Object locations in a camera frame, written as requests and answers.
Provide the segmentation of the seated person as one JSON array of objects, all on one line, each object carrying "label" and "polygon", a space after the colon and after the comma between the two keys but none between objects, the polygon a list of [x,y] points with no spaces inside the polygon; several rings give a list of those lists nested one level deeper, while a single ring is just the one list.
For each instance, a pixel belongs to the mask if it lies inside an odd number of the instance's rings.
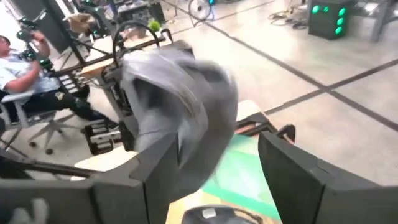
[{"label": "seated person", "polygon": [[38,60],[26,61],[11,48],[9,39],[0,35],[0,90],[8,94],[34,94],[22,100],[22,107],[32,113],[69,109],[87,121],[108,117],[94,110],[86,99],[62,90],[59,81],[44,74]]}]

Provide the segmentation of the round floor fan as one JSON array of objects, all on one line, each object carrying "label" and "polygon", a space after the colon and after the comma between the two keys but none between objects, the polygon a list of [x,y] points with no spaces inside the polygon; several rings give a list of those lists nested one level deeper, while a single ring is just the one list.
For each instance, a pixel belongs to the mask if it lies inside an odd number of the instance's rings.
[{"label": "round floor fan", "polygon": [[198,20],[207,20],[213,16],[213,8],[215,0],[190,0],[188,3],[188,14]]}]

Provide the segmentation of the grey office chair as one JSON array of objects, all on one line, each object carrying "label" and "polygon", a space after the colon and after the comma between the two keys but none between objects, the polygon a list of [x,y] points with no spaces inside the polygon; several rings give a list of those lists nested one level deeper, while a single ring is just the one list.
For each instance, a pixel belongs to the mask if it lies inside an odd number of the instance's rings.
[{"label": "grey office chair", "polygon": [[82,129],[82,127],[66,123],[67,120],[74,117],[74,114],[55,119],[56,110],[38,113],[26,112],[22,102],[30,98],[33,93],[33,91],[27,91],[14,95],[4,95],[0,99],[0,142],[4,144],[5,151],[14,151],[22,157],[28,157],[28,155],[14,148],[12,143],[23,129],[46,123],[40,131],[31,136],[27,141],[31,147],[36,147],[37,144],[34,142],[34,139],[46,134],[44,148],[47,149],[47,154],[52,153],[52,149],[49,149],[47,146],[54,132],[63,134],[63,128],[76,129],[78,131]]}]

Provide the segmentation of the cardboard box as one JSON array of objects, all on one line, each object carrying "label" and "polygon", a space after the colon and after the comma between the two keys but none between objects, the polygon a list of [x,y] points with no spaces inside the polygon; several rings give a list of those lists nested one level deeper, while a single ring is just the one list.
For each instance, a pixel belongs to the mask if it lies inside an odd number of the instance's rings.
[{"label": "cardboard box", "polygon": [[66,18],[69,28],[79,34],[86,34],[96,24],[95,18],[87,13],[75,13]]}]

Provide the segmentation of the small green plant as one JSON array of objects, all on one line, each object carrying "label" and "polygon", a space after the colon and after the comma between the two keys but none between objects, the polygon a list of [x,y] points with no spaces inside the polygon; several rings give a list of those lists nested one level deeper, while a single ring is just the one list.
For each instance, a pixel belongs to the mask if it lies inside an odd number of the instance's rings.
[{"label": "small green plant", "polygon": [[147,26],[150,28],[151,31],[153,32],[159,32],[162,28],[161,23],[155,19],[150,19],[148,21]]}]

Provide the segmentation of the black computer tower green lights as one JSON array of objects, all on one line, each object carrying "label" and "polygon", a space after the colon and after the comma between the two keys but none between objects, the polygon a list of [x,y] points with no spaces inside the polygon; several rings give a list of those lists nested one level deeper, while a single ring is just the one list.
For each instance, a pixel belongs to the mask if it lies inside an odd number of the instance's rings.
[{"label": "black computer tower green lights", "polygon": [[327,40],[344,37],[348,31],[353,0],[308,0],[308,34]]}]

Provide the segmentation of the grey table leg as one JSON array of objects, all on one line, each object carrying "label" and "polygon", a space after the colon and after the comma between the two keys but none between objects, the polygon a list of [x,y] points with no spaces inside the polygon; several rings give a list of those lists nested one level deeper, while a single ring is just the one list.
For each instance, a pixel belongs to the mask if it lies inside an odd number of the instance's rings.
[{"label": "grey table leg", "polygon": [[379,42],[384,29],[398,21],[398,0],[354,0],[357,15],[374,19],[370,42]]}]

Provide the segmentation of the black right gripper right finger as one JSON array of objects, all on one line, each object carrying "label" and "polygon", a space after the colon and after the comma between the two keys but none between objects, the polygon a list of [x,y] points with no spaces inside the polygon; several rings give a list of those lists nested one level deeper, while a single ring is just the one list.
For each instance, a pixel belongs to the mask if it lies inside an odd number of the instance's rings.
[{"label": "black right gripper right finger", "polygon": [[259,158],[283,224],[398,224],[398,185],[383,186],[269,132]]}]

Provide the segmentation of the background wooden table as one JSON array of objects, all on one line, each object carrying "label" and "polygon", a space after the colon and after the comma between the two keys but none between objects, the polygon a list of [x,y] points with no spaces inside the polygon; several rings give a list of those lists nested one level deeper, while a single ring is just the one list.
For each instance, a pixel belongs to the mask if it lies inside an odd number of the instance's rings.
[{"label": "background wooden table", "polygon": [[[169,29],[162,29],[155,34],[157,39],[155,39],[152,34],[149,34],[149,32],[147,32],[147,36],[143,39],[126,39],[123,42],[124,47],[126,50],[145,49],[147,47],[153,48],[159,46],[163,41],[172,40],[172,33]],[[63,75],[72,75],[73,78],[75,76],[93,78],[100,75],[104,67],[111,65],[114,61],[112,38],[107,36],[105,38],[98,39],[94,42],[93,47],[102,50],[103,53],[98,50],[92,50],[87,58],[88,61],[85,61],[80,65],[74,65],[72,67],[59,70],[54,73],[54,76],[61,77]]]}]

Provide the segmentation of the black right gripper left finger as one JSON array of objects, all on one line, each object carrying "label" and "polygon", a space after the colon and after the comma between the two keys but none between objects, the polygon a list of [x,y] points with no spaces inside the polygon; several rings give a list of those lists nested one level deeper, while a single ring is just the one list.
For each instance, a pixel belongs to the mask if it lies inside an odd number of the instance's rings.
[{"label": "black right gripper left finger", "polygon": [[0,180],[0,224],[164,224],[178,175],[178,137],[166,134],[106,172],[66,167],[83,180]]}]

